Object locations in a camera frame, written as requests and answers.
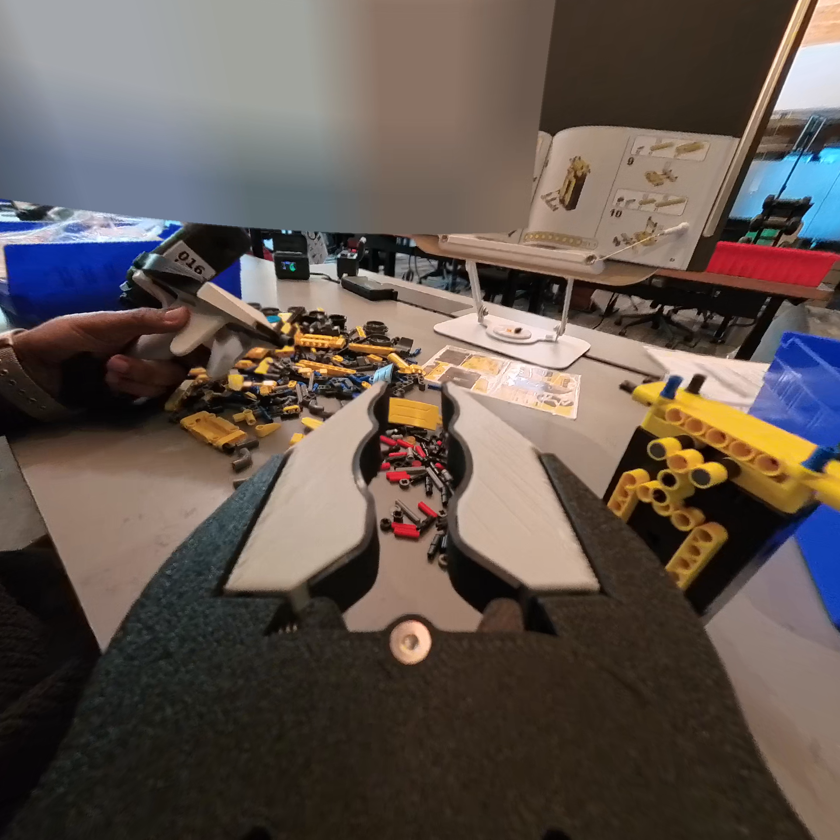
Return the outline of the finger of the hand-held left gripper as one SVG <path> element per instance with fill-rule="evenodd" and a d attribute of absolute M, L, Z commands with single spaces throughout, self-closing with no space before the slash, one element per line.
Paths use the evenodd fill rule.
<path fill-rule="evenodd" d="M 206 374 L 216 381 L 255 347 L 272 347 L 272 329 L 220 329 L 206 338 Z"/>
<path fill-rule="evenodd" d="M 196 291 L 196 315 L 213 325 L 210 335 L 217 336 L 226 330 L 248 347 L 283 349 L 295 342 L 293 328 L 287 329 L 281 322 L 270 322 L 261 310 L 212 282 L 201 285 Z"/>

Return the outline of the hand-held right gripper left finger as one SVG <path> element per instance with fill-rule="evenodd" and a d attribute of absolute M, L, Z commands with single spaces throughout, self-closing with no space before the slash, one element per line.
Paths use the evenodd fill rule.
<path fill-rule="evenodd" d="M 345 613 L 379 570 L 369 489 L 380 473 L 388 389 L 374 384 L 287 453 L 260 503 L 226 595 L 277 596 L 294 613 L 328 598 Z"/>

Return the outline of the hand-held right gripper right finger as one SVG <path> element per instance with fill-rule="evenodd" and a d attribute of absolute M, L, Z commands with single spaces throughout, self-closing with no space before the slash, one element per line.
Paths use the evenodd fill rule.
<path fill-rule="evenodd" d="M 490 602 L 594 595 L 600 582 L 535 445 L 468 390 L 445 385 L 448 576 L 478 612 Z"/>

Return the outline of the pile of plastic building parts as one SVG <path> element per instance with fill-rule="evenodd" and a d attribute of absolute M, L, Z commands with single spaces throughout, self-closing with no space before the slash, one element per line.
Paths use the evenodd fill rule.
<path fill-rule="evenodd" d="M 219 376 L 205 366 L 192 367 L 164 404 L 168 420 L 226 455 L 238 475 L 237 488 L 255 469 L 259 444 L 280 437 L 284 424 L 297 426 L 283 447 L 287 451 L 374 384 L 385 383 L 391 400 L 374 446 L 379 473 L 405 495 L 421 487 L 424 499 L 395 501 L 380 530 L 410 543 L 429 536 L 427 561 L 447 569 L 454 480 L 440 408 L 408 399 L 435 388 L 417 362 L 413 340 L 394 338 L 384 322 L 348 325 L 344 315 L 321 308 L 256 309 L 277 332 L 280 346 L 258 343 Z"/>

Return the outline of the person's left hand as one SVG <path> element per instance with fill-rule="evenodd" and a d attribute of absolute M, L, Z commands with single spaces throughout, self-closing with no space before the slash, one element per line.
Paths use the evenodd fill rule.
<path fill-rule="evenodd" d="M 189 319 L 185 308 L 72 314 L 19 332 L 12 343 L 23 369 L 53 396 L 60 389 L 61 366 L 78 354 L 91 354 L 104 362 L 102 379 L 111 391 L 157 397 L 180 384 L 182 367 L 168 360 L 134 359 L 125 350 L 145 335 L 178 333 Z"/>

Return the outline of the black power brick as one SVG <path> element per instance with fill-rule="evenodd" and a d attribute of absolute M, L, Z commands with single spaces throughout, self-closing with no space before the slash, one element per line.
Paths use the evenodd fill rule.
<path fill-rule="evenodd" d="M 342 289 L 367 301 L 397 301 L 398 292 L 389 285 L 367 276 L 348 276 L 340 279 Z"/>

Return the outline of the yellow sticker sheet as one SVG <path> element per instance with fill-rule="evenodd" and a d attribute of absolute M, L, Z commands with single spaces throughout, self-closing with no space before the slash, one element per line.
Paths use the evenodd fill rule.
<path fill-rule="evenodd" d="M 479 395 L 575 420 L 581 378 L 502 358 L 483 351 L 447 345 L 422 365 L 426 383 L 452 384 Z"/>

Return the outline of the white book stand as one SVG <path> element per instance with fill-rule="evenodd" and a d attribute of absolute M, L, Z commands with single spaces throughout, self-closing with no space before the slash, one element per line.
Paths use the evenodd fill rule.
<path fill-rule="evenodd" d="M 625 233 L 619 227 L 617 232 L 597 238 L 563 233 L 540 220 L 519 231 L 518 238 L 504 234 L 414 234 L 412 238 L 429 254 L 465 263 L 474 312 L 435 325 L 436 333 L 515 361 L 563 371 L 591 348 L 587 341 L 568 333 L 574 282 L 633 284 L 651 275 L 660 262 L 669 263 L 673 245 L 681 256 L 689 230 L 686 222 L 661 223 L 649 217 L 643 228 Z M 479 264 L 565 280 L 560 320 L 541 328 L 513 316 L 492 314 L 480 288 Z"/>

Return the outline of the silver wristwatch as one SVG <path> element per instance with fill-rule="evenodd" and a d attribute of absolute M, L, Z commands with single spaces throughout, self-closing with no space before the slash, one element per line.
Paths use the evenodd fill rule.
<path fill-rule="evenodd" d="M 16 329 L 1 333 L 1 397 L 28 418 L 41 423 L 68 419 L 73 412 L 48 394 L 19 362 L 14 338 L 22 332 Z"/>

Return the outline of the black and yellow brick model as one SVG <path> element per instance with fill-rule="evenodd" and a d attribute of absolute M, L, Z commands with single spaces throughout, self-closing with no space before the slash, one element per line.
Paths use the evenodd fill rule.
<path fill-rule="evenodd" d="M 620 389 L 644 407 L 603 501 L 709 621 L 818 508 L 839 508 L 838 447 L 701 393 L 706 376 Z"/>

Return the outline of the white printed paper sheet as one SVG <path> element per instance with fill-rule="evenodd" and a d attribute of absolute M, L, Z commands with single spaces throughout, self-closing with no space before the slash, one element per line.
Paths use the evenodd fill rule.
<path fill-rule="evenodd" d="M 644 349 L 650 359 L 663 368 L 666 376 L 680 376 L 683 387 L 687 387 L 695 375 L 704 375 L 706 380 L 700 388 L 702 396 L 743 413 L 749 413 L 770 368 L 766 363 L 666 350 L 652 345 L 645 345 Z"/>

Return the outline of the red storage bin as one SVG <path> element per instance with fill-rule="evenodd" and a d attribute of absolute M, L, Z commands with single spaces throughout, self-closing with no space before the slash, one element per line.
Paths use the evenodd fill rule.
<path fill-rule="evenodd" d="M 839 256 L 829 251 L 721 241 L 717 243 L 706 271 L 787 286 L 817 288 L 838 260 Z"/>

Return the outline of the open instruction booklet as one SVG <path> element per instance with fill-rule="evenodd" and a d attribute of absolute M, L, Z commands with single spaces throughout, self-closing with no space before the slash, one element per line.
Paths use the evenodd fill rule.
<path fill-rule="evenodd" d="M 523 245 L 686 269 L 739 141 L 577 127 L 553 136 Z"/>

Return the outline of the dark backing panel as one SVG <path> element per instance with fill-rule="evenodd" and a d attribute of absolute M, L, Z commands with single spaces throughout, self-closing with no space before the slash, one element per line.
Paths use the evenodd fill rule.
<path fill-rule="evenodd" d="M 552 139 L 577 127 L 737 139 L 706 226 L 683 269 L 704 270 L 816 6 L 808 1 L 558 2 L 541 131 Z"/>

